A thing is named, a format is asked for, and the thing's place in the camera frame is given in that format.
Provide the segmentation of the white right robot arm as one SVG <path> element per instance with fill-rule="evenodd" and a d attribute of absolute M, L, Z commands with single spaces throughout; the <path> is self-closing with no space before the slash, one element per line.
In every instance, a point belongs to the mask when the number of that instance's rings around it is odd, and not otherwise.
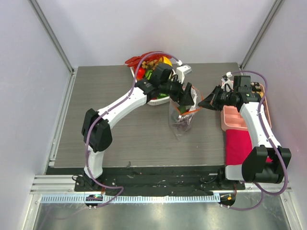
<path fill-rule="evenodd" d="M 224 106 L 235 107 L 248 129 L 252 150 L 241 165 L 228 165 L 225 172 L 217 176 L 217 185 L 228 189 L 234 180 L 279 184 L 287 182 L 287 166 L 291 152 L 283 148 L 274 136 L 264 113 L 264 97 L 253 93 L 251 77 L 235 75 L 233 89 L 229 92 L 221 86 L 201 102 L 202 108 L 221 111 Z"/>

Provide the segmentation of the purple grape bunch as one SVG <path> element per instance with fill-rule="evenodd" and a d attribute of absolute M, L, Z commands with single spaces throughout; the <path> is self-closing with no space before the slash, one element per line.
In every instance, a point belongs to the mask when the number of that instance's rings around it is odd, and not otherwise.
<path fill-rule="evenodd" d="M 193 120 L 193 115 L 178 115 L 171 117 L 172 126 L 177 128 L 188 128 Z"/>

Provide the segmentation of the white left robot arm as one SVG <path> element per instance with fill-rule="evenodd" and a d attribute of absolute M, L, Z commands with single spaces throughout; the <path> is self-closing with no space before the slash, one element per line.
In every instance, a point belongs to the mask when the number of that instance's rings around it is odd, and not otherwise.
<path fill-rule="evenodd" d="M 85 185 L 91 191 L 101 188 L 103 157 L 113 141 L 111 130 L 116 123 L 161 93 L 169 95 L 170 99 L 181 106 L 193 106 L 192 85 L 183 83 L 185 75 L 191 71 L 189 65 L 173 69 L 168 64 L 159 64 L 149 78 L 136 81 L 125 95 L 112 104 L 98 111 L 89 109 L 86 112 L 82 127 L 87 150 L 84 172 L 88 176 Z"/>

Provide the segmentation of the red tomato toy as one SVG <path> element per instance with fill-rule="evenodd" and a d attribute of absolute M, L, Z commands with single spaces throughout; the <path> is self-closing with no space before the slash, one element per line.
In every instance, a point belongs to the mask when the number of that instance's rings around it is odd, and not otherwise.
<path fill-rule="evenodd" d="M 137 71 L 136 79 L 137 80 L 142 79 L 144 77 L 145 73 L 146 73 L 146 69 L 140 67 Z"/>

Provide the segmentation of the clear zip bag orange zipper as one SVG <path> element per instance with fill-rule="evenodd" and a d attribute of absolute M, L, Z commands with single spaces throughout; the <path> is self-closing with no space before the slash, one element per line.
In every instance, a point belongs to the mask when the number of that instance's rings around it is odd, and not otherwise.
<path fill-rule="evenodd" d="M 168 124 L 179 141 L 190 131 L 195 114 L 201 109 L 198 103 L 204 99 L 202 93 L 191 87 L 192 106 L 179 105 L 170 99 L 168 109 Z"/>

